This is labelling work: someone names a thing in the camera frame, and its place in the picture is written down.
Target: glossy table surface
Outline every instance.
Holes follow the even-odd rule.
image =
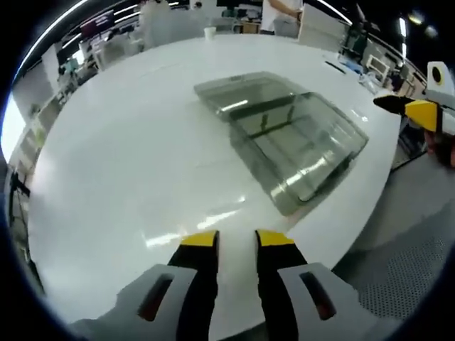
[[[97,318],[182,237],[220,230],[210,339],[263,322],[254,230],[286,232],[332,268],[364,228],[387,180],[400,120],[325,64],[332,53],[274,36],[187,40],[126,59],[65,105],[38,159],[28,226],[48,302],[67,323]],[[350,173],[305,218],[283,217],[193,86],[269,71],[322,94],[369,137]]]

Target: white shirt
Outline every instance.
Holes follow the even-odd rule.
[[[290,9],[298,10],[303,7],[303,0],[279,0],[283,5],[288,6]],[[291,17],[274,9],[269,0],[264,0],[262,5],[262,23],[261,30],[275,32],[275,19],[282,17],[285,19],[290,19]]]

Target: white cup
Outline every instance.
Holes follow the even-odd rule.
[[[206,27],[204,28],[204,34],[206,40],[212,40],[216,34],[216,27]]]

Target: white table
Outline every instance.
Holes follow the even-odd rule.
[[[31,256],[58,315],[68,323],[101,316],[128,283],[166,264],[181,237],[204,229],[221,233],[212,340],[264,320],[255,229],[290,229],[308,261],[335,266],[380,197],[400,119],[325,54],[332,58],[285,38],[217,36],[149,50],[83,85],[51,130],[31,186]],[[193,91],[263,70],[321,93],[370,138],[343,182],[300,221],[278,213]]]

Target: ceiling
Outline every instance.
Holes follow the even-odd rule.
[[[48,10],[46,17],[42,18],[39,25],[36,26],[34,35],[31,41],[36,39],[54,22],[54,20],[61,15],[64,11],[68,10],[80,0],[57,0],[54,6]],[[137,3],[139,0],[125,0]],[[455,58],[451,53],[451,49],[447,48],[451,43],[451,32],[453,28],[451,22],[450,11],[439,0],[433,1],[397,1],[397,0],[326,0],[329,4],[342,11],[348,17],[354,17],[355,3],[359,3],[366,18],[380,27],[380,32],[377,36],[394,46],[396,49],[401,50],[402,37],[400,35],[398,18],[403,17],[407,19],[406,38],[407,44],[407,57],[422,71],[425,72],[426,64],[430,60],[443,60],[449,67],[454,65]],[[22,72],[27,68],[37,63],[41,55],[52,45],[54,42],[61,40],[69,31],[77,27],[81,22],[87,20],[89,17],[94,16],[103,9],[118,4],[122,0],[87,0],[77,10],[73,11],[68,17],[62,20],[58,26],[53,29],[49,35],[44,38],[39,44],[38,48],[31,55],[28,62],[24,65]],[[416,25],[409,21],[407,15],[412,11],[419,11],[424,16],[422,25]],[[425,34],[425,28],[432,25],[436,28],[438,36],[430,38]]]

